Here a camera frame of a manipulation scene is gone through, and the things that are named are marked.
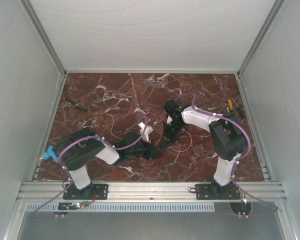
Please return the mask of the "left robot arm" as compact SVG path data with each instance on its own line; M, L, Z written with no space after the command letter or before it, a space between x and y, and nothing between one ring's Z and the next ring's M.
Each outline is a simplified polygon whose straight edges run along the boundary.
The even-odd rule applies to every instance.
M62 138L56 144L56 151L57 160L68 171L75 193L81 199L87 199L93 193L87 164L95 158L116 166L132 158L155 160L163 156L143 128L140 132L128 132L120 141L111 145L96 135L91 127L85 127Z

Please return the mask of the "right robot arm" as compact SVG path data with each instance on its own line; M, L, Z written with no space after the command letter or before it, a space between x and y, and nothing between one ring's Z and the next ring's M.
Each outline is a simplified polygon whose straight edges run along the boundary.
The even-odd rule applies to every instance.
M235 162L243 151L250 148L249 136L239 124L236 115L229 112L225 115L205 111L194 105L180 105L175 100L168 100L163 109L167 121L163 124L161 149L167 149L179 140L179 132L187 125L201 128L208 133L218 156L214 183L211 193L217 199L229 193L228 184L232 181Z

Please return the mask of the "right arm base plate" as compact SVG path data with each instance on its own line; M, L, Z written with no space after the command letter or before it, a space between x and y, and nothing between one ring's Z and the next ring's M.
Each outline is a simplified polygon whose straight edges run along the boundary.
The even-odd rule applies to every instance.
M218 184L196 184L195 194L197 200L240 200L239 189L229 183L226 186Z

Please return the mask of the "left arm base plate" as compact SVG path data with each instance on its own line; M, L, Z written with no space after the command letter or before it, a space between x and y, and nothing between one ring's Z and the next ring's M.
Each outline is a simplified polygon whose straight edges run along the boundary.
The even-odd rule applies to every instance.
M108 199L108 184L91 183L87 187L79 190L73 184L63 194L64 200L107 200Z

